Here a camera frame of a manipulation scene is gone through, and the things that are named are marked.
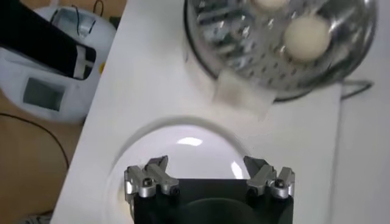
white table surface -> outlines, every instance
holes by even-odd
[[[177,116],[212,122],[253,156],[279,170],[292,167],[295,223],[326,223],[340,87],[273,106],[264,122],[226,110],[205,98],[186,72],[182,10],[181,0],[127,4],[51,223],[100,223],[107,177],[129,138]]]
[[[390,220],[390,1],[378,0],[377,36],[351,79],[370,79],[369,92],[343,103],[332,223]]]

wire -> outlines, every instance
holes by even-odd
[[[40,124],[37,124],[35,122],[29,121],[27,119],[24,119],[24,118],[21,118],[21,117],[18,117],[18,116],[14,116],[14,115],[11,115],[11,114],[0,113],[0,116],[10,117],[10,118],[13,118],[13,119],[16,119],[16,120],[19,120],[19,121],[23,121],[25,123],[31,124],[33,126],[36,126],[36,127],[40,128],[40,129],[42,129],[43,131],[45,131],[47,134],[49,134],[54,139],[54,141],[57,143],[57,145],[60,147],[61,153],[62,153],[63,158],[65,160],[66,169],[67,170],[69,169],[69,159],[66,156],[66,153],[65,153],[65,150],[64,150],[63,146],[61,145],[60,141],[55,137],[55,135],[53,133],[51,133],[48,129],[44,128]]]
[[[359,95],[369,89],[371,89],[374,86],[374,83],[369,80],[344,80],[341,82],[341,84],[345,87],[347,86],[355,86],[357,87],[356,90],[352,91],[351,93],[347,93],[343,96],[341,96],[341,100],[347,100],[349,98],[352,98],[356,95]]]
[[[98,6],[98,3],[101,3],[101,5],[102,5],[102,10],[100,11],[100,17],[102,17],[102,15],[103,15],[103,12],[104,12],[104,2],[103,2],[103,0],[96,0],[95,1],[95,4],[93,5],[93,13],[96,13],[96,7]]]
[[[77,6],[75,6],[75,5],[72,5],[72,7],[74,7],[76,9],[76,15],[77,15],[77,27],[76,27],[76,30],[77,30],[77,35],[80,36],[80,31],[79,31],[79,27],[80,27],[79,8],[77,8]]]

perforated metal strainer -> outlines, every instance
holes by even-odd
[[[329,22],[332,41],[316,61],[295,61],[283,35],[292,20],[317,14]],[[374,39],[373,0],[289,0],[274,12],[251,0],[187,0],[185,28],[197,59],[212,77],[226,66],[291,99],[349,75]]]

metal colander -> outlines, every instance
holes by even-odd
[[[331,27],[323,56],[309,63],[286,52],[283,35],[292,20],[317,14]],[[187,0],[185,26],[197,59],[214,78],[226,66],[278,99],[301,96],[349,75],[363,60],[376,25],[373,0],[289,0],[267,12],[251,0]]]

screw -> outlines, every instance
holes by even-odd
[[[153,180],[150,178],[150,177],[147,177],[145,178],[143,181],[142,181],[142,185],[144,187],[149,187],[153,184]]]
[[[285,188],[285,182],[281,179],[276,179],[274,184],[277,188]]]

